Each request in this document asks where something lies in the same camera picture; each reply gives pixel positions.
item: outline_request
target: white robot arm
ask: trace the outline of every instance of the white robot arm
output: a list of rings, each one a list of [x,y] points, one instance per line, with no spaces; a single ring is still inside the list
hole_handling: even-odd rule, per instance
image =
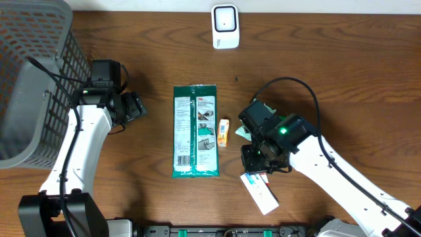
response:
[[[69,164],[67,166],[67,181],[65,194],[79,189],[93,197],[93,179],[97,169],[99,153],[105,137],[111,130],[112,120],[107,108],[98,108],[96,105],[79,105],[77,110],[80,114],[82,129],[73,148]],[[64,159],[70,147],[74,135],[76,117],[73,111],[68,114],[68,126],[66,136],[60,148],[59,156],[48,179],[42,184],[40,192],[47,195],[59,195],[59,180]]]
[[[403,219],[408,217],[405,209],[409,206],[406,203],[378,188],[336,153],[324,138],[322,140],[326,151],[335,159],[335,163],[354,181],[395,210]],[[384,215],[379,206],[356,189],[336,169],[329,166],[328,160],[320,149],[317,137],[309,136],[298,145],[298,148],[300,151],[290,156],[291,166],[309,177],[335,199],[354,218],[367,236],[382,236],[382,232],[386,228],[395,230],[401,224],[391,215]],[[329,235],[326,236],[332,236],[334,232],[340,233],[341,230],[329,230],[328,232]]]

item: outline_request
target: white card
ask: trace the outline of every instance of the white card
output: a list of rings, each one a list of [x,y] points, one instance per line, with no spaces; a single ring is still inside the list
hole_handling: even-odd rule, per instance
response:
[[[255,200],[263,215],[279,207],[278,201],[270,192],[268,186],[259,174],[243,174],[240,176],[245,187]]]

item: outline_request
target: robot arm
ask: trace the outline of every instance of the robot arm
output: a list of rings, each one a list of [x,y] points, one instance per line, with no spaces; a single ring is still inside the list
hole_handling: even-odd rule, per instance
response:
[[[31,58],[30,62],[45,72],[35,59]],[[112,127],[121,125],[125,129],[127,122],[147,113],[136,92],[122,93],[126,85],[121,86],[120,63],[93,61],[91,80],[69,96],[77,106],[80,120],[74,111],[69,111],[66,136],[53,170],[38,195],[23,196],[19,203],[20,222],[26,236],[67,236],[73,232],[77,236],[132,237],[134,227],[130,220],[106,220],[92,198],[93,179],[105,137]],[[78,122],[80,128],[75,136]],[[61,180],[64,181],[62,193]],[[58,217],[61,211],[68,214],[68,217],[64,215],[66,222],[54,221],[51,217]]]
[[[107,108],[98,108],[96,105],[79,105],[77,110],[80,114],[82,129],[79,132],[76,145],[74,146],[70,162],[67,167],[67,181],[65,194],[72,190],[80,190],[89,193],[93,197],[93,179],[97,169],[99,153],[105,137],[111,130],[112,120]],[[59,156],[48,179],[42,184],[40,192],[47,195],[59,195],[60,173],[64,159],[68,152],[74,135],[76,117],[73,111],[68,113],[68,126],[66,136],[60,148]]]
[[[324,138],[322,139],[326,151],[330,153],[343,171],[365,190],[395,210],[402,218],[408,217],[405,209],[409,206],[406,203],[395,199],[374,185],[336,153]],[[357,190],[336,169],[329,166],[328,160],[322,154],[317,137],[309,136],[298,145],[298,148],[300,150],[298,153],[290,155],[291,166],[317,183],[337,201],[354,218],[367,236],[382,236],[382,232],[386,228],[395,230],[401,224],[391,215],[384,215],[379,206]]]
[[[320,148],[316,128],[303,117],[290,115],[281,120],[256,100],[239,114],[239,119],[250,132],[253,143],[241,148],[246,172],[271,174],[274,171],[291,172],[295,168],[332,196],[356,220],[366,236],[383,236],[385,233],[388,235],[384,236],[413,236],[411,230],[411,235],[392,235],[397,229],[402,229],[403,223],[331,166]],[[409,213],[413,210],[407,204],[374,185],[321,138],[326,152],[345,174],[379,200],[383,207],[388,207],[388,211],[393,210],[402,220],[406,219],[408,224],[407,220],[413,218]],[[343,236],[338,233],[341,231],[333,229],[319,233],[319,236]]]

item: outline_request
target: wooden table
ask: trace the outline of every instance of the wooden table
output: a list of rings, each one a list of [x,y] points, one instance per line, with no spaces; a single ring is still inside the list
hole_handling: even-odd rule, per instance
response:
[[[86,56],[126,65],[148,115],[107,137],[94,198],[106,218],[142,224],[311,224],[324,215],[354,220],[299,172],[269,177],[280,201],[262,216],[241,183],[238,114],[279,76],[307,82],[318,96],[322,132],[350,164],[412,207],[421,203],[421,17],[348,14],[240,14],[240,46],[212,48],[209,13],[74,13]],[[231,121],[219,150],[220,177],[171,179],[173,86],[216,84],[218,118]],[[280,114],[315,123],[308,91],[279,82],[260,98]],[[20,236],[21,196],[49,171],[0,171],[0,232]]]

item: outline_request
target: cable clip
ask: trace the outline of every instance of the cable clip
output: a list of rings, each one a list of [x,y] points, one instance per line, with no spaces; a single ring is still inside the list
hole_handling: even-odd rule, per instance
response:
[[[81,132],[81,131],[83,131],[83,129],[82,129],[82,127],[79,127],[78,125],[76,125],[75,127],[74,127],[74,131],[79,131],[79,132]]]
[[[64,176],[64,181],[67,182],[68,178],[66,177],[66,175]]]
[[[389,209],[389,206],[385,204],[384,207],[382,208],[382,211],[380,211],[380,213],[383,214],[383,216],[387,215],[387,213],[385,212],[386,209]]]
[[[333,168],[332,163],[335,163],[335,158],[331,158],[331,157],[330,157],[330,159],[329,159],[329,164],[328,164],[328,167],[329,167],[330,169],[332,169],[332,168]]]

